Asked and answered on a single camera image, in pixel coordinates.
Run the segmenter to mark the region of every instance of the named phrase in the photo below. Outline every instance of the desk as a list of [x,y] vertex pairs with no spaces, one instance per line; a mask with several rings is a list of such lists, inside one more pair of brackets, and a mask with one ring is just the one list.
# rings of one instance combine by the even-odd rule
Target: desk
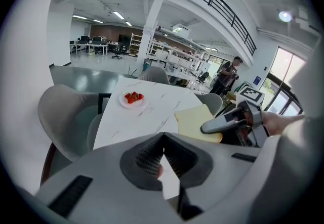
[[86,46],[86,44],[70,44],[70,53],[71,53],[71,47],[75,46],[75,53],[77,54],[77,47],[80,46],[80,51],[81,51],[81,45]]
[[[145,109],[128,110],[120,104],[119,95],[132,91],[142,93],[148,100],[149,104]],[[178,133],[178,122],[174,113],[201,104],[187,88],[121,78],[102,116],[94,149],[151,133]],[[159,180],[164,186],[164,197],[169,199],[179,194],[179,179],[165,157],[162,158],[161,165],[164,172]]]
[[85,46],[88,46],[89,47],[89,54],[90,54],[90,46],[93,46],[93,47],[103,47],[103,50],[102,50],[102,55],[104,55],[105,53],[105,47],[106,47],[106,55],[107,55],[107,49],[108,49],[108,45],[107,44],[85,44]]
[[182,78],[182,79],[186,79],[186,80],[189,80],[189,81],[194,81],[195,80],[195,77],[194,76],[190,76],[190,75],[187,75],[185,73],[181,73],[180,71],[178,70],[175,70],[173,72],[170,72],[170,71],[166,71],[166,74],[168,76],[174,76],[174,77],[178,77],[178,78]]
[[192,85],[189,85],[189,88],[191,87],[193,87],[193,89],[200,91],[202,94],[208,94],[211,91],[211,88],[208,88],[205,85],[200,85],[197,82],[193,83]]
[[114,46],[116,46],[116,50],[118,51],[118,49],[119,49],[119,44],[117,43],[117,44],[115,44],[115,43],[107,43],[107,45],[114,45]]

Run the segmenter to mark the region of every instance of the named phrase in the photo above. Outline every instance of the white chair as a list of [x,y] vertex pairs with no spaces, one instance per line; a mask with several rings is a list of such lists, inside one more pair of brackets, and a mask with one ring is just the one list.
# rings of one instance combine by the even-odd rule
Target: white chair
[[160,67],[149,67],[141,76],[137,79],[161,83],[161,84],[170,84],[168,75]]
[[222,108],[223,100],[217,94],[211,93],[211,94],[196,95],[196,96],[203,104],[207,105],[213,117],[215,117],[218,111]]
[[93,150],[102,117],[103,97],[59,84],[48,88],[38,103],[38,117],[55,147],[70,161]]

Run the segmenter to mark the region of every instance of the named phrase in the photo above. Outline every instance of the ceiling light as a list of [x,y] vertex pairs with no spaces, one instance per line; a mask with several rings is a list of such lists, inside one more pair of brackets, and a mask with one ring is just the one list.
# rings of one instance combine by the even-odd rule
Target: ceiling light
[[115,15],[117,15],[119,18],[123,19],[124,20],[124,17],[122,17],[122,15],[118,12],[113,12]]
[[176,29],[173,30],[173,32],[180,32],[182,30],[181,27],[177,27]]
[[72,15],[72,17],[77,17],[77,18],[81,18],[81,19],[86,19],[86,17],[83,17],[83,16],[76,16],[76,15]]
[[292,15],[289,12],[282,11],[282,12],[279,13],[279,18],[282,21],[288,23],[288,22],[290,22],[292,20],[293,17],[292,17]]

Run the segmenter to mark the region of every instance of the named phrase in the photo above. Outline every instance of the floor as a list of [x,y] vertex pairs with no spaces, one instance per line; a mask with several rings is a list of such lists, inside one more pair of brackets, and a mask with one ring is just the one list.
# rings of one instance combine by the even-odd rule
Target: floor
[[[115,72],[78,68],[75,65],[73,67],[54,66],[51,68],[51,75],[54,84],[64,84],[81,92],[96,93],[112,93],[121,77],[135,78]],[[56,150],[50,169],[50,176],[67,167],[70,163],[68,159]]]
[[107,70],[119,74],[128,74],[136,70],[136,57],[129,55],[120,55],[122,59],[112,58],[114,53],[107,55],[92,55],[89,56],[86,52],[78,52],[71,54],[71,64],[69,67],[89,68],[94,70]]

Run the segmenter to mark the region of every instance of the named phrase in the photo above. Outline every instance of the strawberry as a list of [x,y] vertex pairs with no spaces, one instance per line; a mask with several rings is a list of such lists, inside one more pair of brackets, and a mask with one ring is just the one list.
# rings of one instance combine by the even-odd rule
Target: strawberry
[[133,97],[128,97],[128,98],[127,98],[127,102],[128,102],[129,104],[134,103],[134,98],[133,98]]

